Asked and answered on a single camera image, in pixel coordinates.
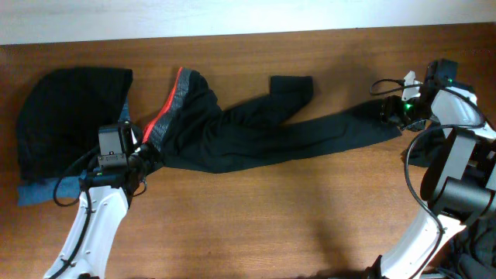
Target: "table surface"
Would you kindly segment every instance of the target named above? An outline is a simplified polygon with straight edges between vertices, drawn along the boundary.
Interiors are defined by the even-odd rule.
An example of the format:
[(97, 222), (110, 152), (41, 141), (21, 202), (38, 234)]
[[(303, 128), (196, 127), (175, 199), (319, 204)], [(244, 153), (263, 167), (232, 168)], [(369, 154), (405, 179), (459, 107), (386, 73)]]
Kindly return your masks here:
[[(133, 69), (129, 106), (141, 126), (181, 66), (202, 73), (223, 108), (266, 94), (271, 75), (311, 75), (315, 97), (289, 121), (300, 122), (370, 99), (377, 79), (410, 70), (423, 79), (426, 65), (445, 57), (460, 63), (458, 80), (475, 87), (494, 122), (495, 52), (492, 23), (0, 46), (2, 277), (42, 277), (77, 211), (53, 202), (16, 206), (16, 118), (53, 69)], [(163, 168), (123, 219), (106, 275), (288, 278), (364, 269), (399, 241), (419, 209), (401, 162), (412, 137), (230, 174)], [(415, 185), (424, 171), (412, 167)]]

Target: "wood grain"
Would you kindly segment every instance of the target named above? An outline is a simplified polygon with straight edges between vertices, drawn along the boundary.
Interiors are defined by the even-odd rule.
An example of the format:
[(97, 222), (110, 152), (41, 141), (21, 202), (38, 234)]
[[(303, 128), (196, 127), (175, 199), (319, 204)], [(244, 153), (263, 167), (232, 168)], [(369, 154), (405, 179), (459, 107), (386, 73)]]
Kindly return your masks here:
[[(76, 208), (19, 208), (15, 123), (37, 80), (59, 67), (128, 67), (131, 116), (143, 125), (180, 66), (200, 71), (223, 107), (268, 91), (273, 74), (311, 75), (315, 97), (291, 122), (363, 102), (379, 78), (423, 77), (441, 57), (460, 63), (496, 119), (493, 24), (348, 29), (244, 36), (0, 46), (0, 274), (40, 278)], [(283, 278), (361, 270), (400, 239), (418, 206), (408, 193), (403, 137), (367, 148), (231, 174), (163, 168), (133, 201), (114, 240), (108, 278)], [(412, 168), (419, 184), (423, 170)]]

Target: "red stripe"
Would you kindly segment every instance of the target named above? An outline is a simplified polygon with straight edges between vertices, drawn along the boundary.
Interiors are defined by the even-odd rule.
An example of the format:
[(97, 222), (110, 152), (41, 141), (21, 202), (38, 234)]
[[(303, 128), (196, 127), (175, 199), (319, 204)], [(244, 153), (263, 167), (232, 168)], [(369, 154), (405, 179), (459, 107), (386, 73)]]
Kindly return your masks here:
[(160, 117), (171, 108), (172, 100), (174, 99), (174, 95), (176, 94), (179, 76), (181, 75), (182, 71), (183, 71), (183, 68), (182, 67), (179, 68), (179, 71), (177, 72), (176, 82), (174, 83), (174, 88), (172, 88), (172, 91), (170, 92), (169, 97), (167, 98), (167, 101), (165, 102), (165, 105), (162, 107), (162, 109), (158, 113), (157, 117), (155, 117), (152, 121), (150, 121), (148, 124), (146, 124), (145, 136), (143, 137), (144, 143), (148, 141), (148, 137), (150, 136), (152, 129), (155, 126), (155, 123), (157, 123), (158, 119), (160, 119)]

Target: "blue cloth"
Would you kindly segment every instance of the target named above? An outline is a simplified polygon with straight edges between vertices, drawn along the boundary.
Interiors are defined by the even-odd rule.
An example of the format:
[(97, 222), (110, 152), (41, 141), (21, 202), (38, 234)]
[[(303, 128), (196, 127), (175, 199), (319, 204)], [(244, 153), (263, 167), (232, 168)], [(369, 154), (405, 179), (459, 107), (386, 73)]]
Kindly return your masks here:
[[(120, 122), (130, 121), (128, 100), (122, 107), (119, 117)], [(83, 170), (80, 176), (65, 177), (57, 189), (58, 198), (77, 198), (79, 196), (78, 178), (84, 178), (86, 170)], [(25, 182), (17, 187), (19, 194), (18, 206), (37, 205), (42, 202), (51, 201), (53, 190), (57, 183), (58, 177), (46, 178), (34, 182)]]

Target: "white wall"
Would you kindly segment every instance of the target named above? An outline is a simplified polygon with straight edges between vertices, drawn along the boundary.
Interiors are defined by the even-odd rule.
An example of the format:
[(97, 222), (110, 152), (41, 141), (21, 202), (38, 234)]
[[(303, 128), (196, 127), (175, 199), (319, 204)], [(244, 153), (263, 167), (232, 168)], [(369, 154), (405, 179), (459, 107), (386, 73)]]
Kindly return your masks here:
[(0, 44), (496, 21), (496, 0), (0, 0)]

